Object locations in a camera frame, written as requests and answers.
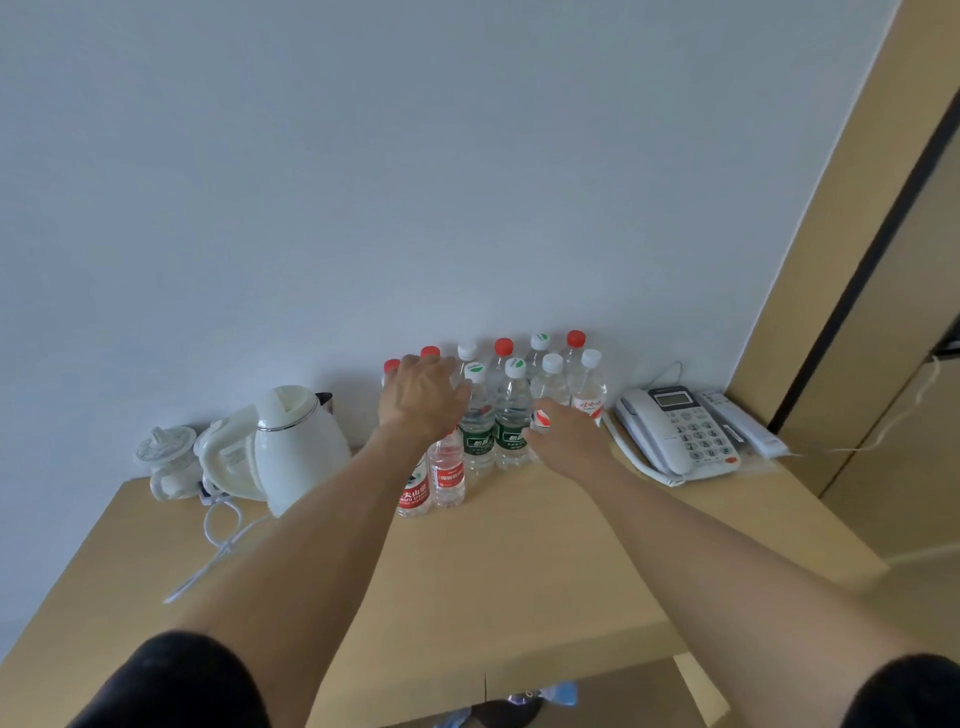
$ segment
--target telephone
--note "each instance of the telephone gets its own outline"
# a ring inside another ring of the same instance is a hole
[[[740,456],[723,427],[686,387],[629,389],[617,399],[613,411],[656,470],[641,467],[607,421],[613,439],[639,470],[664,485],[682,485],[740,467]]]

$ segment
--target white bottle cap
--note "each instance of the white bottle cap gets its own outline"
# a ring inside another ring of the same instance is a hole
[[[549,353],[543,358],[543,370],[551,375],[558,375],[564,370],[564,358],[558,353]]]
[[[462,361],[470,361],[476,355],[477,355],[477,345],[475,341],[470,342],[469,344],[457,345],[457,356],[459,356]]]
[[[584,349],[584,355],[580,357],[580,361],[588,369],[596,369],[600,364],[600,359],[603,358],[603,354],[596,349]]]
[[[550,334],[535,333],[530,337],[530,346],[538,352],[545,352],[546,348],[550,346]]]
[[[523,379],[526,374],[527,365],[523,362],[523,359],[518,359],[515,356],[507,359],[507,376],[510,379]]]
[[[487,367],[479,361],[471,361],[464,369],[464,376],[474,384],[482,384],[487,381]]]

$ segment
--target white kettle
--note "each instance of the white kettle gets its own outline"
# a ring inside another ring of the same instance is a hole
[[[204,481],[232,496],[266,500],[277,517],[350,459],[333,415],[297,384],[272,389],[214,423],[194,451]]]

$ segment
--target white cup with lid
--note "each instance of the white cup with lid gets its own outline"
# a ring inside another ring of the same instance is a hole
[[[192,427],[154,427],[136,449],[136,459],[150,468],[150,491],[157,500],[191,497],[200,492],[204,471],[193,453]]]

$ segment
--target kettle lid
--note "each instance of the kettle lid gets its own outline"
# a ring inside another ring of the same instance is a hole
[[[292,427],[313,412],[319,403],[317,395],[299,384],[275,387],[256,403],[259,418],[256,428],[270,432]]]
[[[160,464],[175,460],[193,447],[197,433],[192,427],[154,427],[150,437],[140,443],[136,449],[136,459],[141,463]]]

